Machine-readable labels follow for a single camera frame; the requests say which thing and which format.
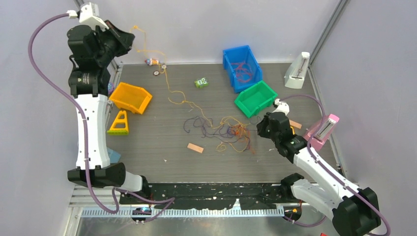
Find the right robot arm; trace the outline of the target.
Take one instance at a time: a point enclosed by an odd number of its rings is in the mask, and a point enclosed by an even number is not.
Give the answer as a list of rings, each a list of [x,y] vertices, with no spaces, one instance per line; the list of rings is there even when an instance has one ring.
[[[258,135],[273,141],[279,154],[304,170],[317,185],[294,173],[281,180],[281,197],[302,200],[331,222],[341,236],[363,236],[381,225],[378,197],[340,175],[308,144],[293,133],[283,112],[267,112],[257,125]]]

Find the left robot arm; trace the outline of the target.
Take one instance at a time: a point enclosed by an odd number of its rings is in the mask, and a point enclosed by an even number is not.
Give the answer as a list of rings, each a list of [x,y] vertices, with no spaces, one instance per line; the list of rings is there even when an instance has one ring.
[[[111,163],[106,145],[107,67],[115,57],[131,50],[135,36],[119,30],[109,20],[104,23],[106,29],[78,25],[67,32],[73,63],[68,84],[70,97],[77,104],[79,139],[76,167],[67,172],[67,178],[84,187],[111,186],[131,191],[133,199],[144,204],[151,196],[146,178],[128,172],[123,163]]]

